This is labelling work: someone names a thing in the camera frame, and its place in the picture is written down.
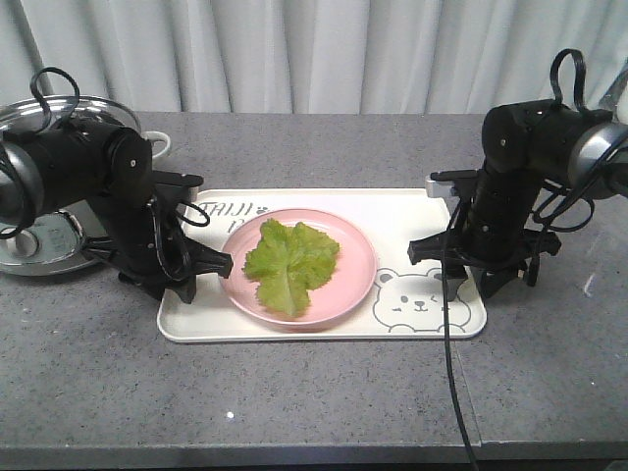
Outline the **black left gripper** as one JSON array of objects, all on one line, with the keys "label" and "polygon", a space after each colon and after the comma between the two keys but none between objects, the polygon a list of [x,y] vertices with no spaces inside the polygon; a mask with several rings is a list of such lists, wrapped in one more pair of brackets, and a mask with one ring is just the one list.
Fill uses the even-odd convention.
[{"label": "black left gripper", "polygon": [[[122,282],[141,289],[154,299],[161,300],[168,289],[184,303],[191,303],[196,296],[195,277],[186,277],[182,281],[171,279],[159,264],[156,249],[148,243],[123,243],[119,237],[112,235],[88,237],[80,252],[88,259],[115,268]],[[188,242],[188,254],[193,275],[213,273],[227,279],[234,266],[231,254],[217,251],[196,240]]]}]

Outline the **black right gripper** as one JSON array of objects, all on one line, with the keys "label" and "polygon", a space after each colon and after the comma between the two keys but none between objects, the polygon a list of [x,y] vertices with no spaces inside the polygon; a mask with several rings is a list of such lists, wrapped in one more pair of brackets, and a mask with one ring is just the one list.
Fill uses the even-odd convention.
[{"label": "black right gripper", "polygon": [[540,272],[541,254],[554,256],[561,248],[555,233],[524,229],[514,246],[500,254],[501,244],[487,242],[478,252],[461,245],[456,231],[444,231],[425,238],[411,240],[407,255],[412,265],[425,260],[444,261],[441,281],[445,300],[455,300],[460,287],[468,280],[464,265],[481,272],[479,293],[490,298],[509,282],[521,278],[528,287],[534,287]]}]

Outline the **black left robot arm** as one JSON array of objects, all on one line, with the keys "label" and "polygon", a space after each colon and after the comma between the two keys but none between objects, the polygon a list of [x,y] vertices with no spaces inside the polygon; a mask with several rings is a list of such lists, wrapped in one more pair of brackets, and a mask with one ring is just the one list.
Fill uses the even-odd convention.
[{"label": "black left robot arm", "polygon": [[36,218],[86,201],[106,234],[87,238],[80,252],[119,272],[155,298],[166,289],[185,303],[196,278],[227,278],[230,254],[183,233],[179,205],[202,184],[197,175],[156,171],[152,149],[137,131],[87,119],[58,121],[43,131],[10,130],[1,142],[2,239]]}]

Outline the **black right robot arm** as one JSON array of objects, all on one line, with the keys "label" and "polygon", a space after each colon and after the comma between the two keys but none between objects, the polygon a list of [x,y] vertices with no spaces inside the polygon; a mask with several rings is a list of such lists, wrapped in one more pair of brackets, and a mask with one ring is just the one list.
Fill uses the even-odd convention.
[{"label": "black right robot arm", "polygon": [[484,297],[518,277],[535,285],[542,254],[556,254],[567,230],[555,220],[576,202],[627,193],[627,128],[606,110],[552,100],[499,106],[483,122],[482,146],[480,169],[427,179],[430,194],[459,202],[447,229],[408,254],[442,260],[446,284],[479,269]]}]

